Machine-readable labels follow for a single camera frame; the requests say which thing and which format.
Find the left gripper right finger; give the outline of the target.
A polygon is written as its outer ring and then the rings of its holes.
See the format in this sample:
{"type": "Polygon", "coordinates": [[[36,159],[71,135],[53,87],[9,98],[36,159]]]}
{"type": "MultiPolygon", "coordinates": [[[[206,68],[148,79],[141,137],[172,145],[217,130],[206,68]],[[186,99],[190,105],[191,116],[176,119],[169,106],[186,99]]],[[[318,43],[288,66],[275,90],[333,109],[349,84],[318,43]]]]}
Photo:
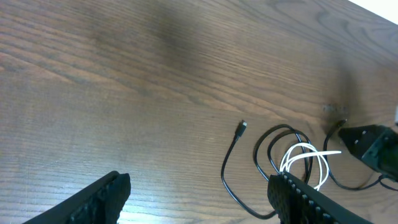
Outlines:
{"type": "Polygon", "coordinates": [[[371,224],[288,172],[269,177],[267,197],[283,224],[371,224]]]}

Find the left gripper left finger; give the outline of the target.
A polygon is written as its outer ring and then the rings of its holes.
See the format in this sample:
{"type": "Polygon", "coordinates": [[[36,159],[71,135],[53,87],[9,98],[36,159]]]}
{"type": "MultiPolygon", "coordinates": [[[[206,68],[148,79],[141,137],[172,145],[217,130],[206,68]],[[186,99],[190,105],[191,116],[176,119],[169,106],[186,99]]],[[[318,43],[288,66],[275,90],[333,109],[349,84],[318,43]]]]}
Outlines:
{"type": "Polygon", "coordinates": [[[130,175],[111,171],[25,224],[116,224],[130,194],[130,175]]]}

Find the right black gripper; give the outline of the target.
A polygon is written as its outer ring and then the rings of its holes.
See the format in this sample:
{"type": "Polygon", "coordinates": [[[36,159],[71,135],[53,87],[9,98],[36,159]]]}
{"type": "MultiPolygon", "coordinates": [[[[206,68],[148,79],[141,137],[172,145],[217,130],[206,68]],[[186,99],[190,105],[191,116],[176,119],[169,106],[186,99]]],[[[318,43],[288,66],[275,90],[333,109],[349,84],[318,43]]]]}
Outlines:
{"type": "Polygon", "coordinates": [[[397,181],[397,133],[382,125],[342,128],[338,136],[349,153],[383,176],[397,181]]]}

